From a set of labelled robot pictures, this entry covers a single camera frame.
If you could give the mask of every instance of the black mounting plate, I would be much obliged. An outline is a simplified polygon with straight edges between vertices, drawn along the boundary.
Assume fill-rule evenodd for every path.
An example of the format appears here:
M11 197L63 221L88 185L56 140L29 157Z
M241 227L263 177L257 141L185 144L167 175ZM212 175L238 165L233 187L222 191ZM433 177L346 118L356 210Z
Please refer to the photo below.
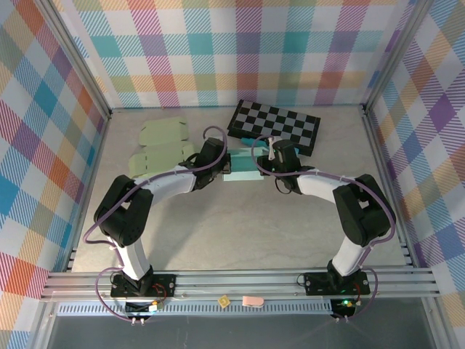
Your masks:
M360 294L370 294L366 273L362 271L356 273L352 281L340 289L334 290L328 280L327 273L304 273L305 294L307 296L357 296L358 290L354 284L360 287Z
M166 297L174 297L174 290L176 289L176 275L174 274L153 274L153 284L160 284L166 290ZM110 293L111 297L153 297L164 298L162 288L158 291L154 287L150 287L144 295L137 294L134 287L121 275L115 274L113 277L113 287Z

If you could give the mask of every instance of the gray floor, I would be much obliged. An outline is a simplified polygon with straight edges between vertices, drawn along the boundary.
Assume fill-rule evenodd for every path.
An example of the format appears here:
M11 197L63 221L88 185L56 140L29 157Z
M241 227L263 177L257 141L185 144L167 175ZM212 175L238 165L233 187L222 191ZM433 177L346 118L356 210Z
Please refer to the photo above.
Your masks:
M321 117L315 150L302 162L334 174L379 178L356 107L290 108ZM202 145L209 125L226 129L234 108L144 109L117 112L95 180L84 231L114 178L128 174L146 120L185 116L190 140ZM229 138L229 148L243 148ZM102 237L96 231L92 238ZM271 178L252 182L216 179L203 190L165 200L152 208L142 236L155 270L298 268L326 266L344 238L336 207L318 198L283 195ZM403 265L398 240L377 246L366 265ZM80 243L73 271L116 265L104 246Z

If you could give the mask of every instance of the plaid wallpaper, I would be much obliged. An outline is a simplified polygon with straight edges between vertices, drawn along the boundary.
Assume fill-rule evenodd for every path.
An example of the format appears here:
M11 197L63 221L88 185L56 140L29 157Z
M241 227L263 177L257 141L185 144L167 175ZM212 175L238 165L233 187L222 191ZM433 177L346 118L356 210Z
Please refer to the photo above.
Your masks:
M376 82L378 81L379 74L383 70L384 66L387 63L387 59L389 58L389 54L391 53L392 49L395 47L400 33L402 33L402 30L404 29L405 25L407 24L413 8L415 5L418 3L418 0L408 0L408 4L405 7L404 13L402 14L402 17L400 18L399 22L397 23L397 26L395 27L394 33L391 36L391 39L389 40L389 43L386 45L384 48L384 52L381 55L381 59L378 61L378 65L376 66L376 70L374 71L373 75L371 76L370 82L368 83L368 88L365 90L365 94L363 95L363 98L361 100L362 104L365 104L368 102L368 98L370 97L371 92L373 91L373 87L375 86Z
M239 99L358 104L411 5L409 0L55 4L116 108L235 105Z
M375 113L416 254L465 348L464 0L435 1Z
M104 118L33 0L0 1L0 348L24 348Z

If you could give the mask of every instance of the pink eraser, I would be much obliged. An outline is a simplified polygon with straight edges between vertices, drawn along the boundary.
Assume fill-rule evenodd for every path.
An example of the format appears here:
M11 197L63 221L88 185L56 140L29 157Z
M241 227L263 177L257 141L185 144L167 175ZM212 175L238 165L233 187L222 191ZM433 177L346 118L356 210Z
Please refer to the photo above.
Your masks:
M264 299L261 297L242 296L242 305L244 307L261 308L264 305Z

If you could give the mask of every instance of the checkerboard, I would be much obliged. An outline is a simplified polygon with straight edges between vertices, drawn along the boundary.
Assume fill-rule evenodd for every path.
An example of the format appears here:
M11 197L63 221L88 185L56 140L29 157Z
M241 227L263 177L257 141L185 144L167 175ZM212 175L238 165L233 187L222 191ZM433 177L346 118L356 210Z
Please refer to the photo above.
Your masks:
M311 156L320 118L241 100L227 129L231 137L272 135L296 144L300 154Z

